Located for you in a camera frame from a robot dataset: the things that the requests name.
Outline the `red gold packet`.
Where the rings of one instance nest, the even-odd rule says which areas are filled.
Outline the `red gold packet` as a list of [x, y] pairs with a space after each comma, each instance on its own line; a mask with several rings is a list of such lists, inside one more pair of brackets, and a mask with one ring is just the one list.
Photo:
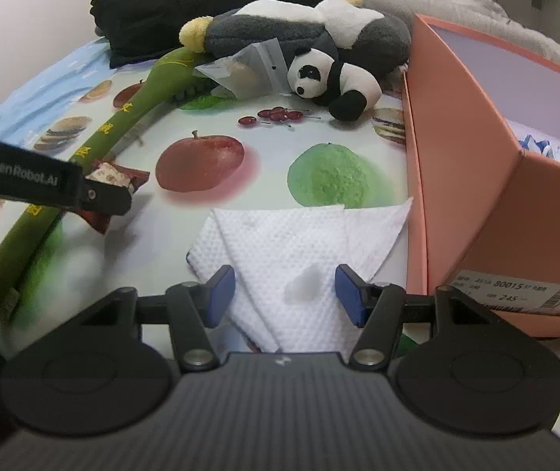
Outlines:
[[105, 234], [113, 216], [125, 215], [132, 197], [148, 181], [145, 170], [97, 161], [84, 179], [84, 195], [75, 212], [95, 231]]

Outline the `white paper towel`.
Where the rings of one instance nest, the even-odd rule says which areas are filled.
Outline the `white paper towel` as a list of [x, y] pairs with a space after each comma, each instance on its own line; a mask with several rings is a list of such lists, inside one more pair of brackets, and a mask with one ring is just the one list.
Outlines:
[[228, 317], [262, 351], [348, 356], [359, 329], [336, 298], [335, 270], [346, 264], [373, 279], [411, 207], [214, 208], [187, 261], [201, 281], [223, 265], [234, 268]]

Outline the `blue red plastic bag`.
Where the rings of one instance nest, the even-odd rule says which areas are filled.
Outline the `blue red plastic bag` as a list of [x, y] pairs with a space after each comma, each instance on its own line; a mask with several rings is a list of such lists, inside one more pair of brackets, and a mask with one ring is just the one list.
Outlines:
[[525, 135], [518, 142], [522, 149], [549, 157], [549, 159], [555, 159], [560, 151], [560, 141], [549, 141], [549, 139], [540, 139], [538, 141], [531, 134]]

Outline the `fruit print table cloth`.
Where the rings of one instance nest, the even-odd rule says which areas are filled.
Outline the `fruit print table cloth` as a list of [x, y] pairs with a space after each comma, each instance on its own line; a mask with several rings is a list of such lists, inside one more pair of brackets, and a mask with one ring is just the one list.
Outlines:
[[[228, 317], [219, 366], [181, 372], [137, 301], [198, 279], [187, 254], [211, 210], [373, 208], [413, 198], [407, 139], [289, 96], [157, 105], [103, 159], [149, 181], [105, 234], [65, 213], [0, 312], [0, 470], [560, 470], [560, 360], [451, 284], [426, 292], [435, 333], [404, 324], [386, 372], [338, 352], [269, 353]], [[49, 126], [67, 161], [118, 111], [81, 103]], [[369, 284], [408, 294], [409, 221]], [[0, 199], [0, 241], [22, 210]]]

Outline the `clear zip bag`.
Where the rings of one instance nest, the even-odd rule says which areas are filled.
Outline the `clear zip bag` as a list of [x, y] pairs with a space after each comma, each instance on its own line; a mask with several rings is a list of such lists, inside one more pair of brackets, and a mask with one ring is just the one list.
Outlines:
[[237, 100], [292, 93], [285, 58], [276, 38], [200, 65], [195, 68], [195, 74], [217, 83]]

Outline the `pink cardboard shoe box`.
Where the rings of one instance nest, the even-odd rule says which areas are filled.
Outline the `pink cardboard shoe box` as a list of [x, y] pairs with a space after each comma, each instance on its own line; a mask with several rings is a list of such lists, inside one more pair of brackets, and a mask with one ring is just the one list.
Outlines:
[[428, 16], [403, 78], [407, 289], [451, 284], [536, 337], [560, 337], [560, 66]]

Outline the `small panda plush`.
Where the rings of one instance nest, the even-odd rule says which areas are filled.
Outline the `small panda plush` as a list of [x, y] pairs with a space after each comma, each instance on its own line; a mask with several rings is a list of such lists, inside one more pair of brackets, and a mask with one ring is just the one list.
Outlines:
[[287, 83], [298, 97], [325, 106], [341, 122], [359, 120], [382, 97], [379, 82], [368, 70], [315, 48], [296, 51]]

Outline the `grey white penguin plush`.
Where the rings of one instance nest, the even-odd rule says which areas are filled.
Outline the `grey white penguin plush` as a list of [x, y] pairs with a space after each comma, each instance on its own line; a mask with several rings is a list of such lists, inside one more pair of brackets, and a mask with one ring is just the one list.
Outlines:
[[301, 48], [316, 48], [377, 79], [407, 62], [412, 41], [405, 22], [368, 9], [364, 0], [322, 0], [314, 6], [255, 0], [218, 16], [193, 18], [179, 32], [182, 46], [215, 58], [274, 38], [286, 62]]

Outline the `grey quilt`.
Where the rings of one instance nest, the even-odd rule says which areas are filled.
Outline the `grey quilt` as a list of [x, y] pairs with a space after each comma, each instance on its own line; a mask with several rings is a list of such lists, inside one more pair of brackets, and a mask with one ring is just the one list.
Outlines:
[[410, 26], [417, 14], [496, 36], [560, 65], [560, 44], [507, 15], [494, 0], [363, 0], [367, 9], [397, 16]]

